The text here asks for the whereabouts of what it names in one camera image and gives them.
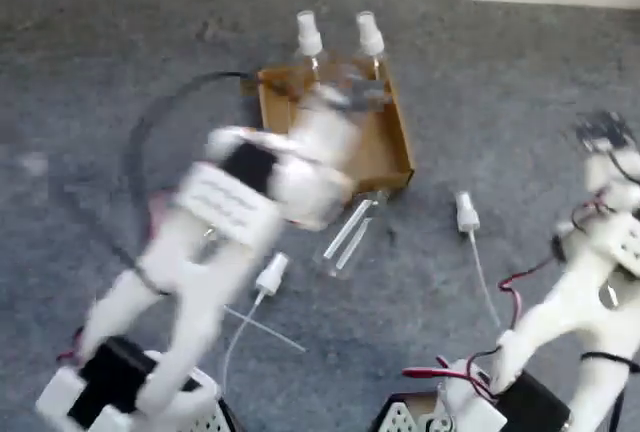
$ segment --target red wire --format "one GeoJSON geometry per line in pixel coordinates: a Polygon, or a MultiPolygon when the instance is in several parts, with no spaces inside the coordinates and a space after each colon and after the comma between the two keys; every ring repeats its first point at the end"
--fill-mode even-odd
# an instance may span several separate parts
{"type": "MultiPolygon", "coordinates": [[[[473,363],[474,363],[477,359],[479,359],[480,357],[487,357],[487,356],[489,356],[489,355],[493,355],[493,354],[495,354],[496,352],[498,352],[498,350],[500,350],[500,347],[496,347],[495,349],[490,350],[490,351],[487,351],[487,352],[477,352],[477,353],[473,354],[471,357],[469,357],[469,360],[467,360],[467,369],[466,369],[466,371],[467,371],[467,375],[468,375],[469,377],[472,377],[472,375],[471,375],[471,367],[473,366],[473,363]]],[[[475,390],[476,394],[478,394],[480,397],[484,397],[484,396],[482,395],[482,393],[481,393],[480,389],[478,388],[478,386],[476,385],[476,383],[475,383],[475,382],[471,382],[471,386],[473,387],[473,390],[475,390]]],[[[490,397],[491,399],[494,399],[494,398],[495,398],[495,395],[493,395],[493,394],[491,393],[491,391],[489,390],[489,388],[488,388],[488,387],[486,387],[486,386],[485,386],[485,387],[483,387],[483,388],[482,388],[482,391],[483,391],[483,392],[486,392],[486,393],[489,395],[489,397],[490,397]]]]}
{"type": "Polygon", "coordinates": [[[470,375],[464,374],[462,372],[454,372],[452,370],[447,369],[434,369],[431,367],[408,367],[406,369],[402,369],[402,375],[405,377],[412,377],[414,379],[432,379],[435,377],[451,377],[453,379],[461,379],[466,380],[467,382],[471,382],[472,385],[477,386],[482,389],[487,395],[491,397],[491,392],[487,388],[486,384],[483,384],[481,381],[472,377],[470,375]]]}
{"type": "Polygon", "coordinates": [[[56,362],[60,363],[67,360],[73,360],[76,357],[76,351],[78,350],[78,345],[80,344],[80,336],[82,335],[84,327],[78,327],[73,334],[72,339],[72,348],[58,354],[56,357],[56,362]]]}
{"type": "Polygon", "coordinates": [[[542,262],[530,268],[529,270],[526,270],[524,272],[518,272],[517,274],[513,274],[512,276],[507,277],[506,279],[498,282],[498,289],[500,289],[501,292],[506,292],[511,294],[511,296],[513,297],[514,308],[513,308],[513,316],[511,318],[511,324],[509,326],[510,329],[513,329],[516,326],[516,324],[518,323],[518,320],[520,319],[520,312],[522,311],[522,299],[520,297],[520,294],[511,286],[511,284],[515,280],[526,277],[527,275],[531,275],[537,272],[538,270],[546,267],[551,262],[553,262],[553,260],[554,260],[553,256],[547,257],[542,262]]]}

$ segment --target gray carpet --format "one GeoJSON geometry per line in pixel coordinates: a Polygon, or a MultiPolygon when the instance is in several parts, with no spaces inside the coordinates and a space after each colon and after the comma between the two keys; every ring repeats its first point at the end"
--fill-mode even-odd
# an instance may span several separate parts
{"type": "MultiPolygon", "coordinates": [[[[46,154],[53,173],[77,184],[82,203],[131,245],[118,154],[139,112],[195,74],[287,61],[303,8],[345,53],[357,43],[354,14],[376,12],[417,172],[391,205],[396,243],[381,239],[352,280],[314,272],[316,236],[290,231],[278,245],[294,266],[258,319],[308,352],[246,331],[228,400],[250,432],[364,431],[389,394],[434,386],[400,377],[402,367],[491,347],[497,332],[455,232],[453,192],[475,197],[480,252],[496,282],[543,258],[555,221],[585,197],[576,114],[607,108],[640,133],[637,12],[429,0],[0,0],[2,430],[43,430],[33,403],[54,357],[121,268],[19,159],[46,154]]],[[[151,185],[173,183],[209,129],[255,121],[254,109],[234,82],[194,96],[155,133],[151,185]]],[[[519,284],[525,301],[540,300],[559,273],[552,266],[519,284]]],[[[252,297],[236,307],[246,310],[252,297]]],[[[506,320],[509,299],[496,301],[506,320]]],[[[154,312],[132,335],[162,348],[171,307],[154,312]]],[[[214,376],[236,325],[225,322],[202,362],[214,376]]],[[[563,338],[530,370],[568,399],[578,354],[577,341],[563,338]]],[[[639,398],[632,384],[622,431],[640,418],[639,398]]]]}

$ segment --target white spray cap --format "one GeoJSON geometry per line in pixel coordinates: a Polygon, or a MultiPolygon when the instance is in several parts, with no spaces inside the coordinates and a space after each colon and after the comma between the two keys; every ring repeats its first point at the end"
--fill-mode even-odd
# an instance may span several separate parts
{"type": "Polygon", "coordinates": [[[300,52],[307,57],[313,57],[322,52],[322,37],[316,27],[316,16],[312,10],[298,13],[298,43],[300,52]]]}
{"type": "Polygon", "coordinates": [[[384,40],[376,24],[376,16],[373,12],[364,11],[356,16],[360,29],[360,46],[365,54],[376,56],[384,52],[384,40]]]}

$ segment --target black wire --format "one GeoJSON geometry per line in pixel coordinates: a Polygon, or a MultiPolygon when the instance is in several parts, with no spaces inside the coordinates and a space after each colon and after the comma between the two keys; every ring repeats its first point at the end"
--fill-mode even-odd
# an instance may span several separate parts
{"type": "Polygon", "coordinates": [[[82,207],[76,196],[69,192],[64,183],[49,176],[49,191],[57,199],[58,203],[69,212],[73,218],[84,225],[93,238],[102,243],[109,251],[117,257],[123,265],[133,270],[140,281],[155,294],[169,295],[160,290],[146,275],[145,271],[136,263],[135,259],[113,238],[111,233],[102,224],[100,219],[89,209],[82,207]]]}
{"type": "MultiPolygon", "coordinates": [[[[632,375],[640,374],[640,365],[633,360],[621,357],[619,355],[610,354],[608,352],[585,352],[580,357],[580,360],[585,359],[605,359],[619,364],[624,364],[629,367],[629,373],[632,375]]],[[[622,406],[624,405],[625,389],[616,398],[611,410],[611,418],[609,419],[609,432],[617,432],[618,424],[620,423],[620,417],[622,415],[622,406]]]]}
{"type": "Polygon", "coordinates": [[[137,222],[140,227],[138,231],[138,247],[140,250],[146,245],[151,233],[151,213],[149,211],[149,197],[144,174],[144,145],[151,131],[176,109],[180,101],[185,100],[211,82],[233,77],[257,80],[252,74],[246,72],[209,72],[198,75],[182,85],[173,94],[160,97],[152,102],[129,133],[122,156],[122,168],[134,213],[137,215],[137,222]]]}
{"type": "Polygon", "coordinates": [[[632,182],[636,185],[640,185],[640,180],[636,179],[635,177],[632,177],[631,175],[629,175],[629,172],[627,172],[622,168],[622,166],[620,165],[620,162],[618,161],[617,157],[613,152],[609,152],[609,159],[611,159],[611,162],[613,163],[613,165],[615,165],[616,169],[618,169],[618,172],[620,172],[625,179],[627,179],[629,182],[632,182]]]}

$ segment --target cardboard tray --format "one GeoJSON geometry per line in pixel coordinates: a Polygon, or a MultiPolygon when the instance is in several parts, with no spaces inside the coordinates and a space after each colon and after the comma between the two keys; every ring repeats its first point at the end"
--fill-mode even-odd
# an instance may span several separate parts
{"type": "MultiPolygon", "coordinates": [[[[258,74],[262,124],[274,133],[288,132],[296,115],[296,104],[264,83],[286,83],[291,74],[292,69],[288,67],[264,69],[258,74]]],[[[399,191],[409,184],[414,173],[407,134],[391,80],[387,89],[391,102],[381,112],[368,115],[360,148],[345,170],[358,183],[354,195],[375,190],[399,191]]]]}

